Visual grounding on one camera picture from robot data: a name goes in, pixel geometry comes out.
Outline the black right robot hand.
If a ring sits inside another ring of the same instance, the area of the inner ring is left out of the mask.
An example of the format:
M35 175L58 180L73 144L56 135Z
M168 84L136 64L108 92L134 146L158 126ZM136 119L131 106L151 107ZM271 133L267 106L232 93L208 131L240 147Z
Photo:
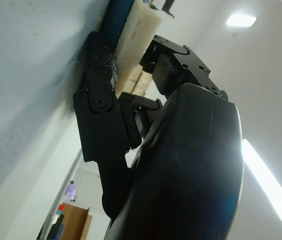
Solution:
M241 196L239 112L187 46L154 36L141 59L166 102L114 93L114 59L92 32L73 95L83 158L98 165L107 240L224 240Z

